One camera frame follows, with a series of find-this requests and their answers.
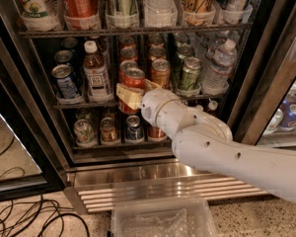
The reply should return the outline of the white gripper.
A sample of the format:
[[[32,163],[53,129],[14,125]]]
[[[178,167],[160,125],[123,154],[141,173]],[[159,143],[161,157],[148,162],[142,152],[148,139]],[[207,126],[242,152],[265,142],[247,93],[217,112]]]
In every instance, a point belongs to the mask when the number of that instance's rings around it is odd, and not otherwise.
[[[148,92],[145,95],[142,89],[116,84],[116,95],[131,109],[141,108],[142,117],[169,137],[174,137],[183,128],[194,125],[191,109],[176,94],[161,89],[159,84],[148,79],[145,80],[144,90]]]

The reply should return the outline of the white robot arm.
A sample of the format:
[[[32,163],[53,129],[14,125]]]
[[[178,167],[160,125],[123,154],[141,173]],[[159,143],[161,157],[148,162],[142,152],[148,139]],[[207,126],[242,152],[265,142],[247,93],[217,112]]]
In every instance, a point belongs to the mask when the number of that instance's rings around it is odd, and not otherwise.
[[[151,82],[142,89],[118,83],[116,94],[167,134],[181,163],[296,203],[296,151],[238,143],[224,121],[186,106],[179,96]]]

